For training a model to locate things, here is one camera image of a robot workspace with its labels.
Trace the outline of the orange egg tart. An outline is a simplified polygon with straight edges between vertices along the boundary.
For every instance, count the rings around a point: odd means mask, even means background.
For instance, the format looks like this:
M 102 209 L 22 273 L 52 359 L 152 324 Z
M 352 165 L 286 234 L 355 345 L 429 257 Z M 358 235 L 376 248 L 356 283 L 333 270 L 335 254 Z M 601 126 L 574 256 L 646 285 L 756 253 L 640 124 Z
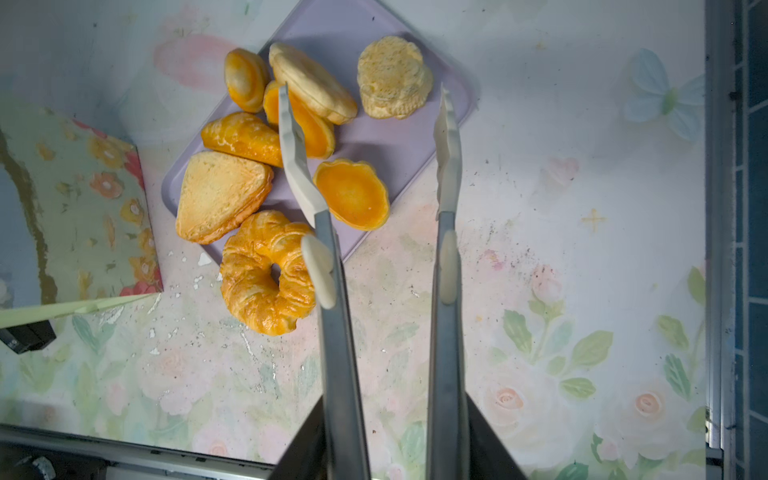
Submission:
M 313 182 L 331 213 L 344 224 L 373 231 L 389 218 L 389 193 L 374 167 L 367 162 L 336 159 L 318 165 Z

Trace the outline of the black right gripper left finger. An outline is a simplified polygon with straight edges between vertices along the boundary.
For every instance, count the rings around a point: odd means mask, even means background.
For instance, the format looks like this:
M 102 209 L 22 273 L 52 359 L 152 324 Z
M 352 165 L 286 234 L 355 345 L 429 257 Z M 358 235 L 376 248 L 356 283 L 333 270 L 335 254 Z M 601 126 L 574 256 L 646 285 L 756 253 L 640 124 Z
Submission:
M 327 448 L 323 397 L 274 466 L 269 480 L 319 480 L 327 478 Z

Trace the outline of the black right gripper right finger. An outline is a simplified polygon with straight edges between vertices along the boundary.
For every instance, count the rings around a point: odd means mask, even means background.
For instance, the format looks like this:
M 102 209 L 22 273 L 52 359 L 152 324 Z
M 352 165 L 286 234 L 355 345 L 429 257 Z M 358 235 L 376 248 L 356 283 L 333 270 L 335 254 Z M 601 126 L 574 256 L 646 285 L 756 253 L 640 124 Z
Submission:
M 486 418 L 467 395 L 471 480 L 527 480 Z

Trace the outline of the metal tongs with white tips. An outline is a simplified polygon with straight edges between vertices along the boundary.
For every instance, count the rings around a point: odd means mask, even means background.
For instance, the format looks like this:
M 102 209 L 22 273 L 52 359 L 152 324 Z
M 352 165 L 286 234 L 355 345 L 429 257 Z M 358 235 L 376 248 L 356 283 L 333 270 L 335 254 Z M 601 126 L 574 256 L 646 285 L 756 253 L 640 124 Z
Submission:
M 287 87 L 278 91 L 283 169 L 291 192 L 315 233 L 301 241 L 302 257 L 320 305 L 323 413 L 328 475 L 371 476 L 346 279 L 330 208 L 310 178 L 304 137 Z M 438 233 L 432 287 L 426 476 L 470 475 L 469 410 L 465 392 L 461 258 L 455 230 L 462 152 L 450 92 L 441 90 L 434 126 L 438 161 Z

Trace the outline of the round brown bun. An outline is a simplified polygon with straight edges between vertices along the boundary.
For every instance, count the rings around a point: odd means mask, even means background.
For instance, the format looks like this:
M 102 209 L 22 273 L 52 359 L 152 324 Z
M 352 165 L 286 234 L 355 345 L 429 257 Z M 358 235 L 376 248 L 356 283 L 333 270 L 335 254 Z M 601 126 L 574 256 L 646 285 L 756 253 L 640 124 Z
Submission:
M 264 60 L 253 52 L 236 48 L 226 55 L 224 68 L 230 99 L 245 112 L 259 113 L 270 81 Z

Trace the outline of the pale crumbly scone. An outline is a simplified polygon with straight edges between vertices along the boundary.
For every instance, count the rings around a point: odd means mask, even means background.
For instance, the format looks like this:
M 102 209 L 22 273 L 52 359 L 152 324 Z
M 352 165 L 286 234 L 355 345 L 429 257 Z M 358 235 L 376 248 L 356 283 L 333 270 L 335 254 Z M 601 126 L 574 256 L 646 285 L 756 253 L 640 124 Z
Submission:
M 434 80 L 416 44 L 386 36 L 361 53 L 357 83 L 369 117 L 405 119 L 426 104 Z

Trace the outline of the white paper gift bag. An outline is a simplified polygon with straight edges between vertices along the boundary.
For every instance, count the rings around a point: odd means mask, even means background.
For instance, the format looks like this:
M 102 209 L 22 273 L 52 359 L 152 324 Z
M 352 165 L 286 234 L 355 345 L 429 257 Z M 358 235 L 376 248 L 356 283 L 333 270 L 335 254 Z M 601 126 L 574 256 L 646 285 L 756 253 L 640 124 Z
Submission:
M 2 327 L 162 289 L 137 148 L 2 93 Z

